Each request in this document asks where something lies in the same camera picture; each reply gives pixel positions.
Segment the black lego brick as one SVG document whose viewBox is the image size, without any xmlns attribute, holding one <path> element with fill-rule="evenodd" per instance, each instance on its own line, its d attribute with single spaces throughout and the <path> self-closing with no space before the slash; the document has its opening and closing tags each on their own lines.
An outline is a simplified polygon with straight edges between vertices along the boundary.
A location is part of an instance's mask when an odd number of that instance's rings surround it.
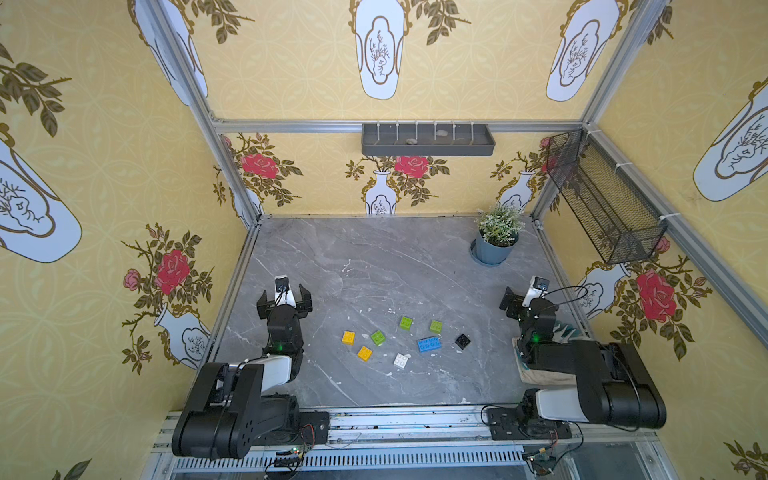
<svg viewBox="0 0 768 480">
<path fill-rule="evenodd" d="M 471 344 L 471 339 L 462 333 L 456 337 L 454 343 L 460 350 L 465 350 Z"/>
</svg>

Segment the blue long lego brick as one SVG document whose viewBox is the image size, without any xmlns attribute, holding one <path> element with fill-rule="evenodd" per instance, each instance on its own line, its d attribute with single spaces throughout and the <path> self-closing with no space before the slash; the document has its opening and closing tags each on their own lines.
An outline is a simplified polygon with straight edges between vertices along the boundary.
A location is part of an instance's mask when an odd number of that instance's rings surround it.
<svg viewBox="0 0 768 480">
<path fill-rule="evenodd" d="M 417 347 L 420 353 L 432 352 L 442 347 L 439 336 L 430 336 L 417 341 Z"/>
</svg>

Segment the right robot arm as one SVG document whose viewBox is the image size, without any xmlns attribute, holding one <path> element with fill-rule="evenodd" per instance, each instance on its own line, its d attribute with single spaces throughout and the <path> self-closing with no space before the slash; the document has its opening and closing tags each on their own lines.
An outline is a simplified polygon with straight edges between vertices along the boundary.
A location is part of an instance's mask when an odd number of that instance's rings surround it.
<svg viewBox="0 0 768 480">
<path fill-rule="evenodd" d="M 521 296 L 506 288 L 500 309 L 519 324 L 516 346 L 524 367 L 575 380 L 527 390 L 515 409 L 518 425 L 571 422 L 636 431 L 666 424 L 666 405 L 635 346 L 555 340 L 558 306 L 543 295 Z"/>
</svg>

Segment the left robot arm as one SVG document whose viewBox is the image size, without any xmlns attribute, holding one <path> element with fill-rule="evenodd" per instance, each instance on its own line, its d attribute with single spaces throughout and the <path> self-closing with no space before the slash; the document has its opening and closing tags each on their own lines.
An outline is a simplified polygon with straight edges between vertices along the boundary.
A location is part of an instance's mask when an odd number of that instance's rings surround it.
<svg viewBox="0 0 768 480">
<path fill-rule="evenodd" d="M 298 438 L 297 399 L 267 392 L 298 376 L 304 354 L 301 320 L 313 310 L 311 293 L 303 285 L 294 291 L 288 277 L 278 276 L 274 295 L 263 292 L 256 308 L 268 333 L 261 356 L 201 367 L 173 431 L 175 456 L 242 459 L 254 444 Z"/>
</svg>

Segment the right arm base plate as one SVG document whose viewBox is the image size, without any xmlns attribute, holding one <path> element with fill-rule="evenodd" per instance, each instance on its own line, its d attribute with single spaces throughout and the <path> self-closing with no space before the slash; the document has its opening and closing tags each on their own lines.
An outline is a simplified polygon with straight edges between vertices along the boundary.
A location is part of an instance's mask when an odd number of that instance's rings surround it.
<svg viewBox="0 0 768 480">
<path fill-rule="evenodd" d="M 543 419 L 521 407 L 486 405 L 481 409 L 480 417 L 494 441 L 535 440 L 556 443 L 573 437 L 566 422 Z"/>
</svg>

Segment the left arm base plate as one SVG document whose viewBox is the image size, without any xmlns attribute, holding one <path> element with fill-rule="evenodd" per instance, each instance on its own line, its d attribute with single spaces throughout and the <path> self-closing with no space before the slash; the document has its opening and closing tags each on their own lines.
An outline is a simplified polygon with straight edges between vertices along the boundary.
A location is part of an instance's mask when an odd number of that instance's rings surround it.
<svg viewBox="0 0 768 480">
<path fill-rule="evenodd" d="M 254 445 L 323 445 L 328 441 L 330 413 L 328 411 L 300 411 L 290 416 L 279 428 L 259 436 Z"/>
</svg>

